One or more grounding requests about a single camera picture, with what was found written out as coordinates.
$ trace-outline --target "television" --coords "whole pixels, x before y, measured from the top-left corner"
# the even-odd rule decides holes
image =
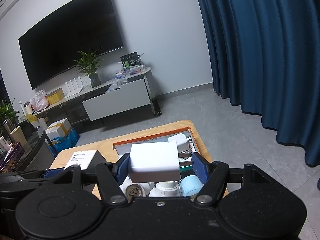
[[[77,51],[104,54],[122,48],[111,0],[73,0],[19,38],[32,89],[74,67]]]

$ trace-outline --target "tile floor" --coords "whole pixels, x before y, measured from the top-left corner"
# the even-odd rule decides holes
[[[320,191],[316,183],[320,166],[304,162],[304,149],[276,142],[276,131],[264,129],[261,116],[242,113],[212,89],[159,102],[162,115],[153,117],[149,106],[91,122],[80,133],[78,145],[112,138],[162,124],[190,119],[214,160],[230,167],[254,163],[300,197],[308,210],[300,233],[302,240],[320,240]],[[233,191],[240,185],[228,185]]]

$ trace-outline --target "white wall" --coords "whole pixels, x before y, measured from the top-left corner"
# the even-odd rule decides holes
[[[19,0],[0,20],[0,68],[14,109],[40,89],[50,92],[78,76],[73,69],[31,89],[18,39],[71,0]],[[137,51],[152,67],[158,93],[212,82],[210,59],[197,0],[113,0],[125,48],[102,56],[102,81],[119,68],[120,56]]]

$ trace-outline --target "white router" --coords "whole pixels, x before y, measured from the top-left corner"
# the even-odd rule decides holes
[[[66,82],[67,88],[69,89],[69,93],[65,96],[65,98],[71,97],[77,93],[79,93],[82,89],[83,89],[83,85],[82,85],[82,81],[80,76],[78,76],[78,80],[80,82],[80,86],[78,86],[77,80],[74,78],[73,81],[76,85],[76,88],[74,88],[72,80],[69,80],[68,82]]]

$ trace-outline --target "potted plant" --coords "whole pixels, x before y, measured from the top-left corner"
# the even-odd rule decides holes
[[[7,103],[5,101],[2,100],[2,102],[0,103],[0,133],[3,133],[3,126],[2,126],[2,122],[5,119],[9,119],[13,125],[15,125],[15,119],[17,118],[16,114],[19,113],[19,111],[14,111],[12,108],[12,104],[13,101],[10,103]]]
[[[98,65],[100,59],[98,59],[97,51],[92,51],[92,49],[87,53],[78,51],[81,54],[81,58],[74,60],[76,62],[75,66],[79,68],[78,73],[89,76],[93,88],[101,85],[100,78],[96,73],[96,70],[100,67],[100,64]]]

